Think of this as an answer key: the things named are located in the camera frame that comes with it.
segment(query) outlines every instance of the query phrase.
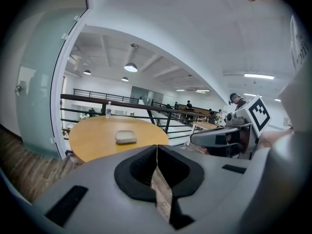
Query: wood plank flooring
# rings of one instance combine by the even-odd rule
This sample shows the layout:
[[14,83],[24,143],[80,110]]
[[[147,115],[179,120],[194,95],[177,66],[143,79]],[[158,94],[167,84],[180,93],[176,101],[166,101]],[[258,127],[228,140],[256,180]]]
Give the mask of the wood plank flooring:
[[[193,144],[179,147],[190,152],[205,153]],[[13,186],[31,203],[80,165],[83,163],[75,157],[60,160],[29,152],[20,140],[0,128],[0,166]],[[156,191],[159,213],[169,221],[172,191],[158,167],[151,186]]]

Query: yellow tabletop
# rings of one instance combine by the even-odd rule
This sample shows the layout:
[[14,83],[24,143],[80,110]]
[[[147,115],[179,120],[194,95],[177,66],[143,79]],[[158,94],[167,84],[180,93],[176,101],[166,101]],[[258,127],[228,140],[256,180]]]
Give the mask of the yellow tabletop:
[[[137,143],[116,144],[116,132],[131,130]],[[69,144],[74,154],[84,162],[148,145],[168,145],[166,133],[147,121],[125,117],[91,117],[77,123],[69,133]]]
[[216,125],[211,124],[209,122],[203,122],[203,121],[199,121],[199,122],[194,122],[193,123],[195,126],[201,127],[205,130],[210,130],[210,129],[215,129]]

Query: white cube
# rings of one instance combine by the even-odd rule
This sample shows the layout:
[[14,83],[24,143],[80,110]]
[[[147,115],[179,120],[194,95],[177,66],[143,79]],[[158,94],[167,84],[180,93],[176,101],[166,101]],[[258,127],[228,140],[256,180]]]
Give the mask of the white cube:
[[265,127],[271,121],[270,114],[260,95],[249,100],[240,109],[236,110],[235,113],[236,117],[244,117],[247,122],[253,124],[257,137],[260,137]]

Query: door lock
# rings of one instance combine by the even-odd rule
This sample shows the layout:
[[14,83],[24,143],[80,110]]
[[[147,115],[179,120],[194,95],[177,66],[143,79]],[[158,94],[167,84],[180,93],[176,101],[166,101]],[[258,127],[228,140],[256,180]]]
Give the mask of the door lock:
[[19,96],[20,95],[20,91],[21,91],[21,86],[16,86],[15,87],[15,90],[14,90],[14,93]]

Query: water bottle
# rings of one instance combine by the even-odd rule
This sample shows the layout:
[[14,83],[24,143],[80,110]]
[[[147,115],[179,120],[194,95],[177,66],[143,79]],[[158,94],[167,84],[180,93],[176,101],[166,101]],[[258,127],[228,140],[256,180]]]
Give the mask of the water bottle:
[[112,103],[109,101],[108,104],[106,105],[106,118],[111,117],[111,112],[112,112]]

